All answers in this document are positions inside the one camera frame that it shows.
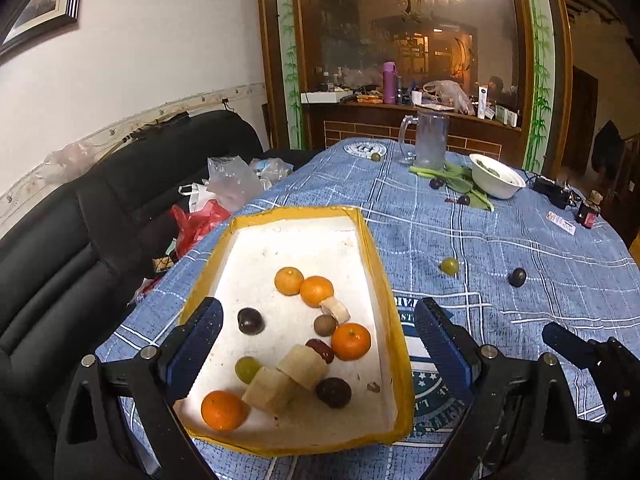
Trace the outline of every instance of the tablecloth logo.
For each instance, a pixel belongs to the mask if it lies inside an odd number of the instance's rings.
[[[418,437],[450,426],[463,405],[443,384],[433,359],[415,331],[414,308],[418,299],[407,296],[395,296],[394,299],[414,376],[414,430],[409,438]]]
[[[370,140],[356,140],[344,145],[344,151],[349,155],[360,156],[362,158],[371,158],[371,155],[377,153],[380,157],[385,156],[386,146],[379,142]]]

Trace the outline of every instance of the clear glass pitcher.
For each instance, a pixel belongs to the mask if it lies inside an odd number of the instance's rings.
[[[406,129],[416,125],[415,147],[405,144]],[[441,171],[444,168],[444,154],[447,151],[449,116],[430,110],[418,110],[418,116],[407,115],[400,126],[400,149],[403,164],[413,164],[419,168]]]

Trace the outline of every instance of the bolt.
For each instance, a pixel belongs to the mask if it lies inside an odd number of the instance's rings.
[[[158,349],[155,346],[145,346],[141,351],[140,351],[140,357],[142,357],[143,359],[152,359],[154,357],[156,357],[156,354],[158,353]]]
[[[95,363],[95,355],[93,354],[87,354],[85,355],[82,360],[80,361],[80,364],[82,366],[84,366],[85,368],[88,368],[89,366],[91,366],[92,364]]]
[[[549,366],[558,364],[558,358],[555,355],[551,354],[550,352],[545,352],[544,354],[542,354],[542,359]]]
[[[498,357],[498,349],[492,345],[481,346],[480,353],[487,359],[495,359],[496,357]]]

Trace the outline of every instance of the white bowl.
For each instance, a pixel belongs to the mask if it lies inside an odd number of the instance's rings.
[[[511,198],[517,190],[527,187],[524,179],[519,174],[494,158],[480,155],[479,153],[472,153],[469,158],[473,162],[471,176],[474,182],[478,184],[478,187],[485,193],[506,200]],[[487,171],[479,162],[486,168],[496,171],[500,177]]]

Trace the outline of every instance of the picture frame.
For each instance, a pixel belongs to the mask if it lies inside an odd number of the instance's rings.
[[[30,0],[2,44],[2,57],[14,48],[52,30],[78,22],[80,0]]]

